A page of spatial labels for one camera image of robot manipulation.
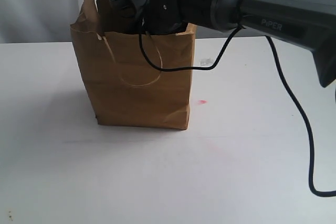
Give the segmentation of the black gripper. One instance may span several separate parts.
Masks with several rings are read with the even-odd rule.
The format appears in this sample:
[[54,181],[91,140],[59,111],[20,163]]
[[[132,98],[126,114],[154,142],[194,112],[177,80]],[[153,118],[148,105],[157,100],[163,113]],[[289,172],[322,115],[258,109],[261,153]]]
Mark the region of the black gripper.
[[152,35],[168,35],[186,29],[179,0],[133,0],[135,4],[134,33],[148,31]]

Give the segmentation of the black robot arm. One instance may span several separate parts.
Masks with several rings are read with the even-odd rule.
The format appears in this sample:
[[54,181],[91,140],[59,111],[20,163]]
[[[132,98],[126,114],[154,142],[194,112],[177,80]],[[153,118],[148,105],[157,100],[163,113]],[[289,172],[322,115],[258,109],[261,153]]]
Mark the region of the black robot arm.
[[189,23],[251,28],[299,46],[312,53],[321,86],[335,80],[335,0],[146,0],[138,32],[168,35]]

